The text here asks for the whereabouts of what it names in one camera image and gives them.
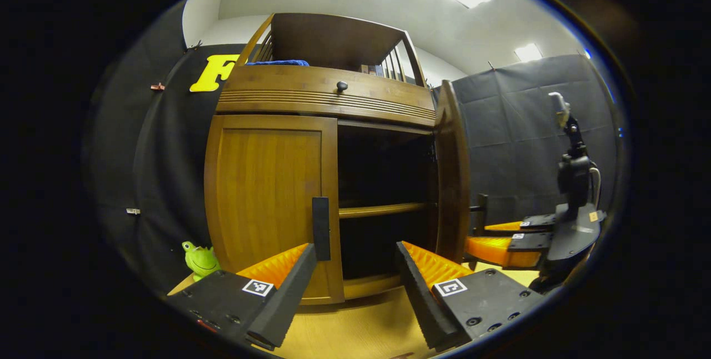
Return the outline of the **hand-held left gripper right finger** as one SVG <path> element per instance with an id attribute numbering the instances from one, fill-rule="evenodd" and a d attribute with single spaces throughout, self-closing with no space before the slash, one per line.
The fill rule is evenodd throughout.
<path id="1" fill-rule="evenodd" d="M 396 243 L 395 257 L 420 331 L 435 351 L 483 346 L 545 298 L 500 270 L 471 271 L 413 243 Z"/>

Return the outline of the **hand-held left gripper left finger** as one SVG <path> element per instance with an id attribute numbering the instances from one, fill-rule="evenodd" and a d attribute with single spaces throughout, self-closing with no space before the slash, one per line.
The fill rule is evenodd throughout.
<path id="1" fill-rule="evenodd" d="M 224 341 L 280 347 L 317 266 L 313 243 L 238 273 L 219 270 L 167 297 L 171 308 Z"/>

